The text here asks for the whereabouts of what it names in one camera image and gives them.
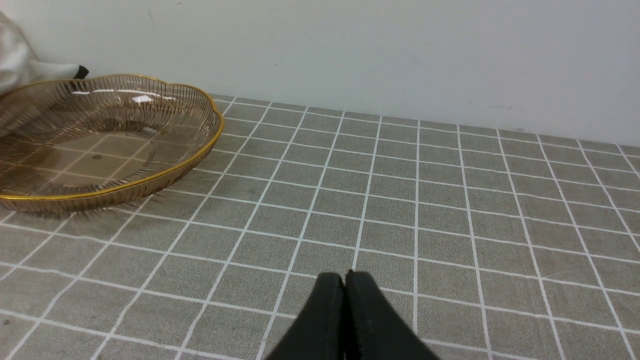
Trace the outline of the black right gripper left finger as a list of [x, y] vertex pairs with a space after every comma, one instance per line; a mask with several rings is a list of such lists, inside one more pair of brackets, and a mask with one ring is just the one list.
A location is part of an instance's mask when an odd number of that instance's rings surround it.
[[341, 276], [317, 276], [293, 324], [266, 357], [268, 360], [343, 360], [345, 288]]

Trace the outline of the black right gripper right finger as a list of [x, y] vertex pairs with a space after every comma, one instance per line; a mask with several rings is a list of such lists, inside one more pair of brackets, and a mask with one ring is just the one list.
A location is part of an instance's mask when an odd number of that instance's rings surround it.
[[373, 276], [346, 273], [346, 360], [438, 360], [388, 302]]

